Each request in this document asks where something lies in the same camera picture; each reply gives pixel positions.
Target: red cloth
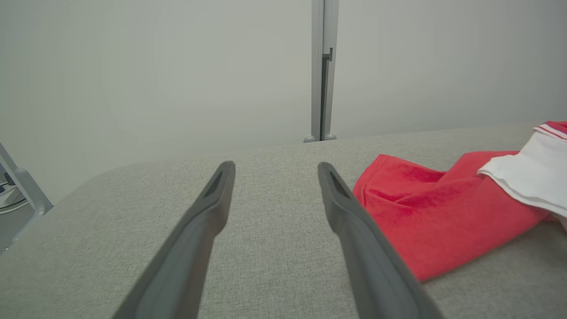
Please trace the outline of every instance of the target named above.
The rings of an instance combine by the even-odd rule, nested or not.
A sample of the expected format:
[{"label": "red cloth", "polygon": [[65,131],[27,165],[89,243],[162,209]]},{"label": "red cloth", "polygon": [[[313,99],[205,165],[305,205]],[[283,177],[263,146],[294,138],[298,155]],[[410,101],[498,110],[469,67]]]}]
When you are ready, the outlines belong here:
[{"label": "red cloth", "polygon": [[447,172],[379,155],[354,195],[419,280],[450,271],[529,230],[548,215],[476,172],[492,157],[463,155]]}]

